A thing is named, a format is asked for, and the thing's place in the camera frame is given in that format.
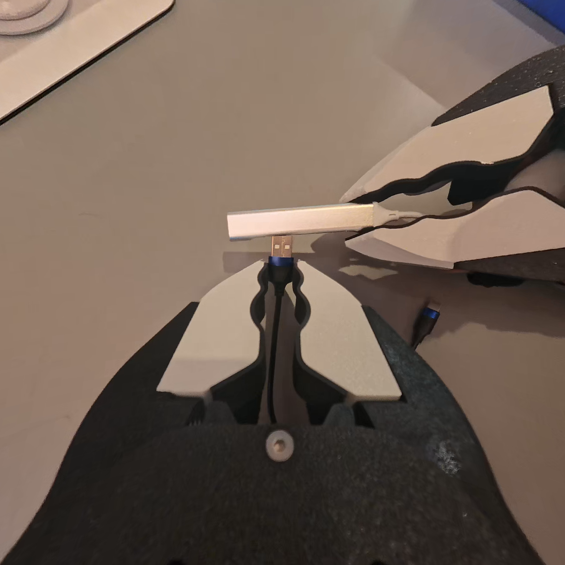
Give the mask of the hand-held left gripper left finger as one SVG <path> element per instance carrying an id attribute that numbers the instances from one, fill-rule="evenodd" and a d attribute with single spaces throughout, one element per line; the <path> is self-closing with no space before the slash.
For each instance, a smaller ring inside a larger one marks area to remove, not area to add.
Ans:
<path id="1" fill-rule="evenodd" d="M 265 294 L 258 260 L 198 303 L 157 386 L 158 392 L 223 402 L 240 424 L 257 424 L 266 379 Z"/>

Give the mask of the silver usb hub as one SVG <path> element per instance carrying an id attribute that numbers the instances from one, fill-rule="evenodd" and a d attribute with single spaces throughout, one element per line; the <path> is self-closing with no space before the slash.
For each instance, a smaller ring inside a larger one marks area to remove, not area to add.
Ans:
<path id="1" fill-rule="evenodd" d="M 389 210 L 374 202 L 231 212 L 227 215 L 231 241 L 269 236 L 357 232 L 398 220 L 423 217 L 415 211 Z"/>

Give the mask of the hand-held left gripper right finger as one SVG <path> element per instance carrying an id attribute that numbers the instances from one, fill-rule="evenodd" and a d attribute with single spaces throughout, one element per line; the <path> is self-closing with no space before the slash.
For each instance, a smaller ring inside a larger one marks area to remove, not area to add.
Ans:
<path id="1" fill-rule="evenodd" d="M 397 402 L 402 392 L 360 301 L 304 260 L 294 271 L 294 389 L 310 424 L 335 405 Z"/>

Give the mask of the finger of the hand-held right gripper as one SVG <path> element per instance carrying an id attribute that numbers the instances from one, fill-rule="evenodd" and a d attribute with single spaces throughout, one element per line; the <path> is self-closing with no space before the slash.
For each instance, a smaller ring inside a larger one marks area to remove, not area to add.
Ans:
<path id="1" fill-rule="evenodd" d="M 452 217 L 424 216 L 345 241 L 385 262 L 452 269 L 456 263 L 564 248 L 564 204 L 535 187 L 489 199 Z"/>
<path id="2" fill-rule="evenodd" d="M 509 177 L 549 152 L 564 122 L 549 86 L 431 125 L 362 176 L 340 203 L 383 202 L 453 180 Z"/>

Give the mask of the blue plastic storage bin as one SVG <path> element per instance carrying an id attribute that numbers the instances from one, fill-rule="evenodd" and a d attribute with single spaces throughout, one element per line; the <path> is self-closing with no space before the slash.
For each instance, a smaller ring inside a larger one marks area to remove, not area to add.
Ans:
<path id="1" fill-rule="evenodd" d="M 518 1 L 544 22 L 543 34 L 558 45 L 564 44 L 564 1 Z"/>

